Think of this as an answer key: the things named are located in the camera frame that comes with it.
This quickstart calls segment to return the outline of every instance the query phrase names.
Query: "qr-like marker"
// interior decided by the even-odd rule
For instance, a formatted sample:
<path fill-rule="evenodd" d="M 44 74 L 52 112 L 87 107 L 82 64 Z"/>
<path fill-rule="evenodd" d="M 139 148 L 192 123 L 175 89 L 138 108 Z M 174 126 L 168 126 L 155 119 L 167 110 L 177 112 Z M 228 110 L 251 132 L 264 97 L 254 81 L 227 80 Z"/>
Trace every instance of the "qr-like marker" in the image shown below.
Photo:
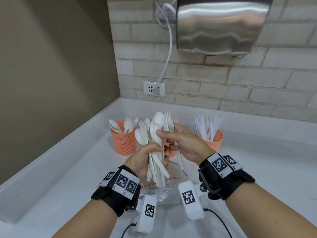
<path fill-rule="evenodd" d="M 222 170 L 228 167 L 221 158 L 212 162 L 212 166 L 215 167 L 218 173 L 220 173 Z"/>
<path fill-rule="evenodd" d="M 135 189 L 137 188 L 137 183 L 133 182 L 132 180 L 129 180 L 128 185 L 126 186 L 127 191 L 129 191 L 130 193 L 134 194 Z"/>
<path fill-rule="evenodd" d="M 182 193 L 182 195 L 183 195 L 183 199 L 184 199 L 186 205 L 195 202 L 195 198 L 194 198 L 193 192 L 191 190 Z"/>
<path fill-rule="evenodd" d="M 155 209 L 155 206 L 146 204 L 145 215 L 153 218 L 154 209 Z"/>
<path fill-rule="evenodd" d="M 110 180 L 111 177 L 115 174 L 115 172 L 109 172 L 107 176 L 103 180 Z"/>
<path fill-rule="evenodd" d="M 117 179 L 116 184 L 121 186 L 122 188 L 125 188 L 126 183 L 128 182 L 128 178 L 120 175 L 119 178 Z"/>
<path fill-rule="evenodd" d="M 233 158 L 231 158 L 230 155 L 226 155 L 226 156 L 224 156 L 224 158 L 226 159 L 226 161 L 227 161 L 229 164 L 236 164 L 236 163 L 237 163 Z"/>

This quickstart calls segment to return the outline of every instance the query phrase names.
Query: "white tracking device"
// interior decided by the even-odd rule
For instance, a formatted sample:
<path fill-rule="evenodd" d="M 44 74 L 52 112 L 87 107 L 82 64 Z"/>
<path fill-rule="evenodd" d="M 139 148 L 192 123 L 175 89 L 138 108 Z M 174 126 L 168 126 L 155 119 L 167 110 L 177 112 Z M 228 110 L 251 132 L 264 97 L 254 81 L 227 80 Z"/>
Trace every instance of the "white tracking device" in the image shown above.
<path fill-rule="evenodd" d="M 200 190 L 200 186 L 203 182 L 196 185 L 191 180 L 187 180 L 178 184 L 178 191 L 181 196 L 181 200 L 185 207 L 185 211 L 190 220 L 199 220 L 204 218 L 204 209 L 200 202 L 200 196 L 207 194 L 207 189 L 204 192 Z"/>
<path fill-rule="evenodd" d="M 136 212 L 139 212 L 136 218 L 136 226 L 133 228 L 136 232 L 149 234 L 153 230 L 154 218 L 157 208 L 157 200 L 150 195 L 144 195 L 138 202 Z"/>

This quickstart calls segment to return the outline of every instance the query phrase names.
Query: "forearm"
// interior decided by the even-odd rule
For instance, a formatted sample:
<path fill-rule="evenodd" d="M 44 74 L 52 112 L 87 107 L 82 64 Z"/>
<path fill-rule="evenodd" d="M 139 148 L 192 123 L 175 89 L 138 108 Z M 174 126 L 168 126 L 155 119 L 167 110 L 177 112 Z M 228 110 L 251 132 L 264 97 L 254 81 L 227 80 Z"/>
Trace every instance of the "forearm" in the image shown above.
<path fill-rule="evenodd" d="M 52 238 L 107 238 L 117 218 L 117 214 L 103 200 L 90 200 Z"/>
<path fill-rule="evenodd" d="M 256 183 L 244 183 L 225 201 L 248 238 L 317 237 L 317 228 Z"/>

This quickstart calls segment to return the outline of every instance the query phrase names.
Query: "left hand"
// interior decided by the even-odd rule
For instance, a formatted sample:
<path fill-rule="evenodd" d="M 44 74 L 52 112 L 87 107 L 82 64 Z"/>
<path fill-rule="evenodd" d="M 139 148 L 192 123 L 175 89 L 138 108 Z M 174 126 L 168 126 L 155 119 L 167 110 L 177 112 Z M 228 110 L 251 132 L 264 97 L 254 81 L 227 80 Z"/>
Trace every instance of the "left hand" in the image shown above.
<path fill-rule="evenodd" d="M 146 178 L 149 153 L 154 151 L 163 152 L 164 148 L 155 142 L 143 145 L 125 161 L 124 165 L 132 169 L 140 180 Z M 168 163 L 170 159 L 168 158 L 168 155 L 170 154 L 171 150 L 167 148 L 165 150 L 165 158 L 163 160 L 163 165 L 167 170 L 169 170 Z"/>

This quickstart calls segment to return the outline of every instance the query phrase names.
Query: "white cable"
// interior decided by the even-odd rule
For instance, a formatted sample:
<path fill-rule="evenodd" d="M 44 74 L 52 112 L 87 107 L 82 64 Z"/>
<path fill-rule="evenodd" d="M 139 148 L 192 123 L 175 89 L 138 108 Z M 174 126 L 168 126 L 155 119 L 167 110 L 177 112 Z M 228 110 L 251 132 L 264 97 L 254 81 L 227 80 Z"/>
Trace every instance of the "white cable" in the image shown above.
<path fill-rule="evenodd" d="M 173 0 L 171 2 L 171 4 L 169 3 L 164 3 L 163 5 L 161 5 L 160 3 L 158 3 L 157 1 L 155 2 L 155 5 L 158 9 L 158 13 L 156 15 L 156 20 L 157 22 L 159 23 L 159 25 L 161 27 L 167 27 L 168 28 L 168 32 L 169 32 L 169 35 L 170 35 L 170 49 L 169 49 L 169 52 L 168 52 L 168 56 L 167 56 L 167 59 L 166 59 L 166 62 L 165 62 L 165 65 L 164 65 L 164 68 L 163 68 L 163 71 L 161 73 L 161 76 L 160 78 L 158 79 L 156 85 L 155 85 L 155 88 L 154 88 L 154 93 L 158 94 L 158 86 L 159 86 L 159 83 L 160 81 L 162 80 L 163 76 L 164 76 L 164 73 L 165 73 L 165 70 L 166 70 L 166 67 L 168 65 L 168 62 L 170 60 L 170 57 L 171 57 L 171 53 L 172 53 L 172 29 L 171 29 L 171 25 L 170 25 L 170 22 L 169 22 L 169 17 L 172 17 L 172 16 L 175 16 L 176 15 L 176 10 L 175 8 L 172 6 L 174 3 L 176 2 L 176 0 Z M 163 15 L 164 16 L 164 19 L 166 21 L 165 24 L 163 24 L 161 22 L 161 20 L 159 19 L 159 16 Z"/>

